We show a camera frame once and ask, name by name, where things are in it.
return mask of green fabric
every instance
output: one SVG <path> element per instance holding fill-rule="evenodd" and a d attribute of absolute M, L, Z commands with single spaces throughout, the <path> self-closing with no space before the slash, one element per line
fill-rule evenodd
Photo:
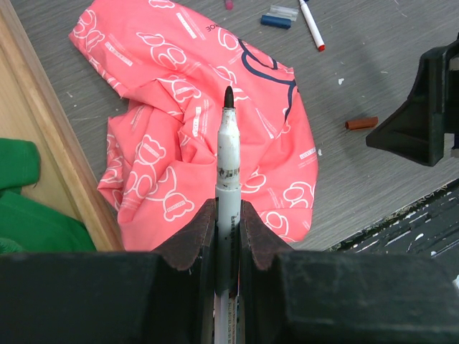
<path fill-rule="evenodd" d="M 33 142 L 0 138 L 0 190 L 35 184 L 40 157 Z"/>
<path fill-rule="evenodd" d="M 24 249 L 13 240 L 0 238 L 0 254 L 23 252 Z"/>
<path fill-rule="evenodd" d="M 39 166 L 35 144 L 0 138 L 0 254 L 95 251 L 82 222 L 21 196 Z"/>
<path fill-rule="evenodd" d="M 9 191 L 0 197 L 0 237 L 27 252 L 95 251 L 83 223 Z"/>

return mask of wooden frame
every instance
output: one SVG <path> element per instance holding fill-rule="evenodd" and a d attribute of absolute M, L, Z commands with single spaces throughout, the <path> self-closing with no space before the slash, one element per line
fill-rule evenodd
<path fill-rule="evenodd" d="M 98 250 L 123 249 L 118 225 L 9 0 L 0 0 L 0 137 L 31 140 L 39 149 L 40 181 L 23 194 L 83 221 Z"/>

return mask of white marker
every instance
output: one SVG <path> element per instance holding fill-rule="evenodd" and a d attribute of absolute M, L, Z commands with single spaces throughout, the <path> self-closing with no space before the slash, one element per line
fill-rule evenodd
<path fill-rule="evenodd" d="M 235 344 L 239 222 L 241 209 L 240 132 L 232 88 L 224 94 L 222 124 L 217 139 L 217 281 L 215 285 L 215 343 Z"/>
<path fill-rule="evenodd" d="M 319 52 L 322 52 L 325 50 L 325 43 L 323 43 L 321 33 L 318 31 L 313 15 L 311 14 L 311 11 L 309 11 L 309 7 L 304 0 L 299 0 L 299 2 L 301 11 L 303 12 L 303 16 L 306 19 L 306 23 L 308 23 L 309 31 L 311 31 L 311 34 L 313 35 L 317 49 Z"/>

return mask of black bracket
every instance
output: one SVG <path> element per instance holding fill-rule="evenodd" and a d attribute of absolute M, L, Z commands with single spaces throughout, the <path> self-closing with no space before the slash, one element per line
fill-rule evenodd
<path fill-rule="evenodd" d="M 366 137 L 366 145 L 434 166 L 445 149 L 444 135 L 455 134 L 459 156 L 459 36 L 420 58 L 407 100 Z"/>
<path fill-rule="evenodd" d="M 152 252 L 1 256 L 0 343 L 212 343 L 215 211 Z M 239 246 L 243 343 L 459 343 L 429 257 L 294 251 L 246 201 Z"/>

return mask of pink cloth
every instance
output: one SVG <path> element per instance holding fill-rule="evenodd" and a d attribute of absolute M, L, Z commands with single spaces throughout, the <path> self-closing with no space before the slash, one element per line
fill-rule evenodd
<path fill-rule="evenodd" d="M 70 34 L 121 96 L 99 191 L 127 250 L 151 250 L 214 197 L 224 90 L 235 93 L 243 199 L 287 242 L 311 227 L 318 164 L 293 69 L 169 0 L 96 0 Z"/>

